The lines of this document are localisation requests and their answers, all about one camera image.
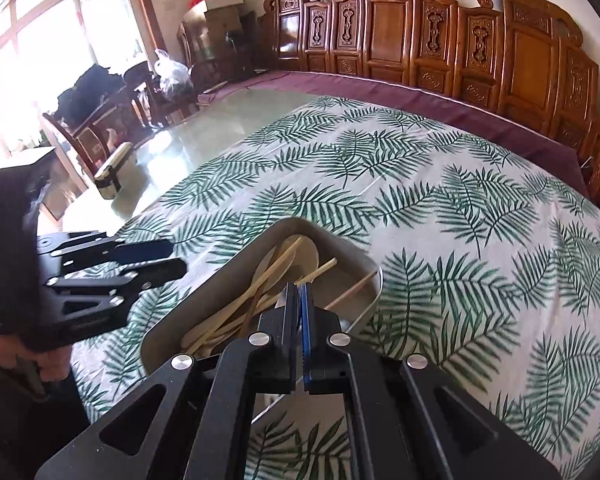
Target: leaf print tablecloth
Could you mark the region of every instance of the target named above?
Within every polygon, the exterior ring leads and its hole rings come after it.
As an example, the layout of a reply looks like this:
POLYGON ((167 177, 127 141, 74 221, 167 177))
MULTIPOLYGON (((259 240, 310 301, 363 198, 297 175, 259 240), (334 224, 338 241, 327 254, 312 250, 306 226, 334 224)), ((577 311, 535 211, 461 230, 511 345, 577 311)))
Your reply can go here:
POLYGON ((144 376, 144 333, 288 216, 382 265, 363 333, 378 351, 426 354, 564 478, 584 468, 600 445, 600 211, 479 137, 327 96, 198 168, 118 232, 172 239, 189 272, 144 292, 126 328, 76 346, 92 419, 144 376))

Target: wood carving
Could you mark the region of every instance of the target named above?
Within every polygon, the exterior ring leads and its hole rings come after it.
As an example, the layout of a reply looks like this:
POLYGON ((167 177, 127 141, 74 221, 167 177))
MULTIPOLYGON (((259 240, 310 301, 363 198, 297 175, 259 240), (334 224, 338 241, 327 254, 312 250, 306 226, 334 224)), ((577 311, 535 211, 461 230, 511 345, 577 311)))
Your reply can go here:
POLYGON ((282 69, 406 83, 523 124, 591 158, 600 205, 598 67, 580 27, 546 0, 477 1, 265 0, 261 50, 282 69))

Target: metal bolt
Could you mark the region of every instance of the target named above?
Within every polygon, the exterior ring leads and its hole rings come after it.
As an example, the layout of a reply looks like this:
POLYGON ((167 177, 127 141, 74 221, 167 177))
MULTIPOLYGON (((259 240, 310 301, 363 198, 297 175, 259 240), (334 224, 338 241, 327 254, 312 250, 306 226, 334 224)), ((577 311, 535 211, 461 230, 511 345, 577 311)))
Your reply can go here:
POLYGON ((407 357, 407 364, 411 368, 415 368, 416 370, 422 370, 422 368, 426 368, 429 364, 429 361, 422 354, 411 354, 407 357))
POLYGON ((111 298, 111 301, 108 302, 111 306, 120 306, 124 303, 124 298, 122 296, 116 296, 115 298, 111 298))
POLYGON ((254 332, 249 336, 249 343, 253 346, 264 346, 269 344, 269 341, 271 341, 271 337, 264 332, 254 332))
POLYGON ((190 355, 180 354, 171 359, 171 366, 176 370, 186 370, 193 365, 193 358, 190 355))
POLYGON ((351 342, 351 338, 345 333, 337 332, 329 338, 329 341, 333 346, 347 346, 351 342))

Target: plastic bag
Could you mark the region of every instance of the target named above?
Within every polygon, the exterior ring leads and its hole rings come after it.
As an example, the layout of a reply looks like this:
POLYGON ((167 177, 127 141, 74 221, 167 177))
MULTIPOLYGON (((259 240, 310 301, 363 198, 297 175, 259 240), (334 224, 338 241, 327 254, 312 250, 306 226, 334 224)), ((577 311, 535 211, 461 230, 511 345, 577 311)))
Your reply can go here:
POLYGON ((189 69, 182 63, 174 61, 169 54, 157 49, 158 61, 155 72, 160 76, 160 89, 169 100, 175 100, 184 92, 189 92, 193 85, 189 77, 189 69))

